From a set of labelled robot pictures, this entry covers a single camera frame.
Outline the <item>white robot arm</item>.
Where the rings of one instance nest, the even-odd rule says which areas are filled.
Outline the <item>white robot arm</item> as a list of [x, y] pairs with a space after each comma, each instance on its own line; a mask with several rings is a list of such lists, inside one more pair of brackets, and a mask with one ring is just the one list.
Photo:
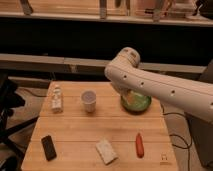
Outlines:
[[105, 67], [105, 76], [130, 103], [131, 91], [155, 97], [206, 122], [213, 123], [213, 84], [144, 71], [139, 53], [123, 48]]

